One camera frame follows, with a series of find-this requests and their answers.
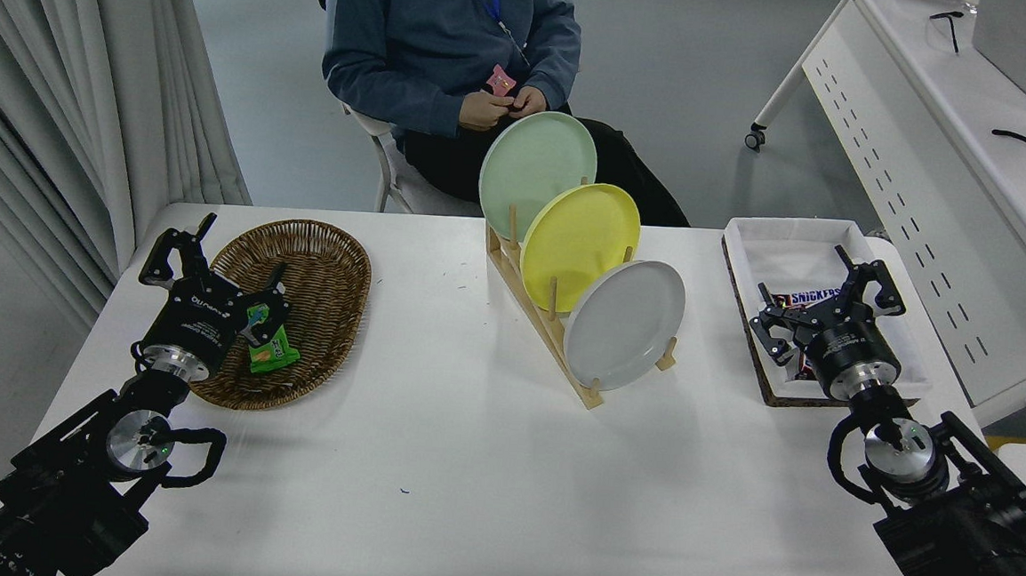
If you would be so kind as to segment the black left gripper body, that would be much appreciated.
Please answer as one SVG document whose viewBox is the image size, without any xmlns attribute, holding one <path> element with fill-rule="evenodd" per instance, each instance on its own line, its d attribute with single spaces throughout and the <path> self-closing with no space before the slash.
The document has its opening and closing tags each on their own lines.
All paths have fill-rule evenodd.
<svg viewBox="0 0 1026 576">
<path fill-rule="evenodd" d="M 146 358 L 183 352 L 215 374 L 228 349 L 245 327 L 243 291 L 215 274 L 176 279 L 153 325 L 145 334 Z"/>
</svg>

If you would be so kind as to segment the person's left hand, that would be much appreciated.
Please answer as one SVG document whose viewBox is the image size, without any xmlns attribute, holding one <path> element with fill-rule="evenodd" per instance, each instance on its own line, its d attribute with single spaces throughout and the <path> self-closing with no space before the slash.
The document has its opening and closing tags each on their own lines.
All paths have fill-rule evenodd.
<svg viewBox="0 0 1026 576">
<path fill-rule="evenodd" d="M 542 91 L 537 87 L 523 85 L 518 89 L 512 104 L 509 105 L 508 116 L 520 119 L 535 115 L 536 112 L 541 113 L 548 110 L 549 103 Z"/>
</svg>

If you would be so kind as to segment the person's right hand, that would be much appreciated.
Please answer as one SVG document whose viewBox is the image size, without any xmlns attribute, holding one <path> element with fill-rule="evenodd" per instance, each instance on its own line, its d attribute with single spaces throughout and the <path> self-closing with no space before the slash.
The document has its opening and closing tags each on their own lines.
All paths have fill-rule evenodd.
<svg viewBox="0 0 1026 576">
<path fill-rule="evenodd" d="M 486 132 L 511 113 L 516 103 L 512 95 L 498 97 L 483 91 L 469 92 L 463 98 L 457 118 L 461 128 Z"/>
</svg>

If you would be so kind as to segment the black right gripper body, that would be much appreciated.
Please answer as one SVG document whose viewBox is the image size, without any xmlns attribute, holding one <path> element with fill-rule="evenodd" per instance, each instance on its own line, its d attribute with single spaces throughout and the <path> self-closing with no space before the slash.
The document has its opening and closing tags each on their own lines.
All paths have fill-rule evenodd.
<svg viewBox="0 0 1026 576">
<path fill-rule="evenodd" d="M 807 358 L 823 388 L 861 390 L 873 382 L 891 385 L 902 371 L 873 321 L 845 321 L 819 332 L 808 343 Z"/>
</svg>

